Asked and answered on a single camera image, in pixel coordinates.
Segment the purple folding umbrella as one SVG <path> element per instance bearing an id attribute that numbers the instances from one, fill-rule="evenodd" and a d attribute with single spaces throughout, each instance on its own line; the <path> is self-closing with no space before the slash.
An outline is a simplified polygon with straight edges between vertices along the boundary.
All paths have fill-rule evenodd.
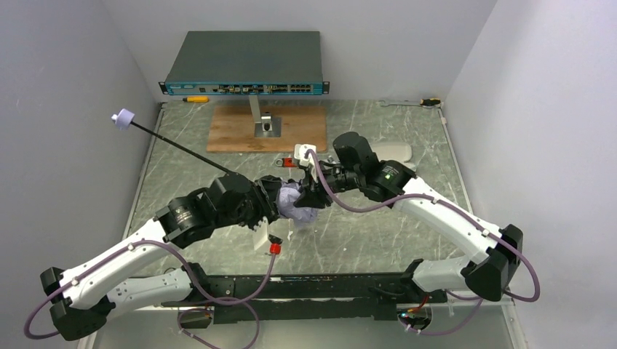
<path id="1" fill-rule="evenodd" d="M 128 129 L 130 126 L 134 126 L 151 136 L 158 138 L 159 140 L 171 145 L 183 151 L 200 161 L 203 161 L 209 164 L 212 167 L 215 167 L 226 174 L 236 174 L 235 171 L 232 171 L 223 165 L 220 165 L 212 160 L 209 160 L 205 156 L 196 153 L 188 149 L 187 147 L 172 141 L 171 139 L 161 136 L 158 133 L 147 129 L 135 121 L 133 121 L 135 114 L 127 109 L 121 109 L 118 113 L 115 113 L 111 116 L 111 120 L 114 125 L 118 129 Z M 313 222 L 316 220 L 318 215 L 318 209 L 311 207 L 299 207 L 295 205 L 295 202 L 300 198 L 300 183 L 295 181 L 284 181 L 279 179 L 278 177 L 265 176 L 260 179 L 263 184 L 273 191 L 275 194 L 274 203 L 276 208 L 279 210 L 279 215 L 282 218 L 291 219 L 295 222 L 297 226 L 302 226 Z"/>

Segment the beige umbrella case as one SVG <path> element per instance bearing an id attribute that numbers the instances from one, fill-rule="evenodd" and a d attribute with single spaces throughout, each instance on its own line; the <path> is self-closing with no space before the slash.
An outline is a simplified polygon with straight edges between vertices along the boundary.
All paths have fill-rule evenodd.
<path id="1" fill-rule="evenodd" d="M 398 161 L 410 169 L 414 169 L 412 163 L 412 148 L 404 142 L 379 142 L 370 144 L 373 152 L 381 161 Z"/>

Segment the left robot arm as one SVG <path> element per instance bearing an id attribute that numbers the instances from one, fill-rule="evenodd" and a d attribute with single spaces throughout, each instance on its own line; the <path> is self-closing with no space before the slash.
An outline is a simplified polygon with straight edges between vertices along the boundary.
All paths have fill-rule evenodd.
<path id="1" fill-rule="evenodd" d="M 148 278 L 138 277 L 138 272 L 168 254 L 180 257 L 182 249 L 229 226 L 249 228 L 258 237 L 257 248 L 275 256 L 281 241 L 268 234 L 267 227 L 278 219 L 276 201 L 282 183 L 274 176 L 253 181 L 225 174 L 208 187 L 174 198 L 131 236 L 97 257 L 71 269 L 45 270 L 44 304 L 55 334 L 79 340 L 112 318 L 157 303 L 237 304 L 235 297 L 212 295 L 196 263 L 182 261 L 177 270 Z"/>

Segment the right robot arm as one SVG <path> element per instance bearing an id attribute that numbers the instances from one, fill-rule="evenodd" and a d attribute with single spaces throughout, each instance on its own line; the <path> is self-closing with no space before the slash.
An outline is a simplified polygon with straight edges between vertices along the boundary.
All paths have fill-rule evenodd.
<path id="1" fill-rule="evenodd" d="M 358 190 L 375 202 L 411 214 L 448 238 L 463 253 L 449 260 L 414 260 L 403 283 L 417 292 L 468 289 L 499 301 L 522 262 L 523 232 L 504 228 L 462 209 L 428 185 L 415 171 L 393 158 L 380 159 L 367 139 L 356 132 L 339 135 L 335 163 L 318 161 L 315 146 L 297 144 L 294 161 L 305 172 L 296 207 L 324 209 L 338 202 L 336 194 Z"/>

